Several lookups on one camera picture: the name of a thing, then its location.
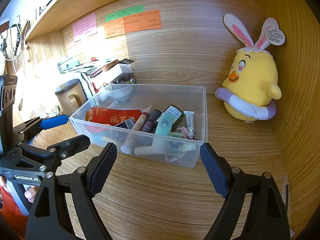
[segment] chick beak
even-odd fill
[[[233,71],[230,75],[229,75],[229,82],[230,83],[235,83],[239,80],[239,76],[236,74],[235,71]]]

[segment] pink sticky note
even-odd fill
[[[79,41],[92,34],[96,34],[98,32],[96,15],[94,13],[88,15],[82,20],[73,24],[72,29],[73,29],[74,42]]]

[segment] sticky note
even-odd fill
[[[125,34],[122,18],[104,23],[103,28],[106,39]]]
[[[110,21],[122,18],[124,16],[143,12],[143,11],[144,11],[143,5],[133,6],[133,7],[123,9],[121,11],[117,11],[117,12],[110,13],[110,14],[106,15],[106,22],[110,22]]]
[[[161,29],[160,10],[145,11],[125,16],[120,19],[107,22],[103,27],[106,39],[129,32]]]
[[[98,32],[96,15],[94,13],[88,15],[82,20],[73,24],[72,29],[74,42],[79,41],[92,34],[96,34]]]
[[[160,10],[145,11],[123,17],[123,24],[126,33],[161,29]]]

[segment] green sticky note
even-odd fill
[[[144,12],[143,5],[133,6],[133,7],[127,8],[127,9],[123,9],[121,11],[110,13],[110,14],[106,15],[106,23],[113,21],[113,20],[116,20],[116,19],[119,19],[124,16],[139,13],[139,12]]]

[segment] wooden wall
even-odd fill
[[[16,37],[17,29],[11,28],[8,44],[15,44]],[[62,31],[51,32],[26,43],[28,48],[25,49],[22,45],[18,58],[7,62],[8,73],[18,76],[13,106],[15,124],[37,116],[46,117],[55,109],[57,97],[54,91],[61,85],[57,85],[59,82],[57,63],[66,56]],[[8,58],[13,58],[10,46],[6,51]]]
[[[288,171],[296,235],[320,202],[320,25],[304,0],[264,0],[286,36],[273,47],[282,98],[272,119]]]
[[[104,39],[105,15],[140,4],[145,10],[160,9],[161,30]],[[222,85],[236,50],[243,47],[224,26],[223,15],[237,15],[254,40],[264,21],[263,0],[118,0],[92,12],[97,34],[73,42],[74,22],[63,29],[68,56],[81,61],[101,53],[129,57],[136,61],[132,68],[138,83],[205,86],[208,93]]]

